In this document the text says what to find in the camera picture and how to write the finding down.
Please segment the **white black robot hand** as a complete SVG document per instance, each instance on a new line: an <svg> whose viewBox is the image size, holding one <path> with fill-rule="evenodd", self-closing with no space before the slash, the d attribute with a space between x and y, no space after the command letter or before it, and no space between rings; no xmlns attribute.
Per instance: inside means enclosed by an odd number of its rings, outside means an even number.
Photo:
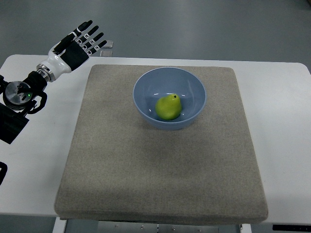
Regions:
<svg viewBox="0 0 311 233"><path fill-rule="evenodd" d="M37 73L47 82L54 82L61 75L79 68L91 55L105 46L107 41L102 40L104 33L98 32L97 25L90 28L92 23L92 20L83 22L54 45L48 58L36 67Z"/></svg>

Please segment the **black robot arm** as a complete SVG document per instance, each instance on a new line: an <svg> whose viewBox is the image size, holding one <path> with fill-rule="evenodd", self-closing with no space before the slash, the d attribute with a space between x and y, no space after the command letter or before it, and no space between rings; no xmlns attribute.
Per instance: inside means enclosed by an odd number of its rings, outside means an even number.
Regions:
<svg viewBox="0 0 311 233"><path fill-rule="evenodd" d="M29 122L27 115L41 111L47 102L44 92L48 76L32 71L23 81L7 82L0 77L0 139L11 144Z"/></svg>

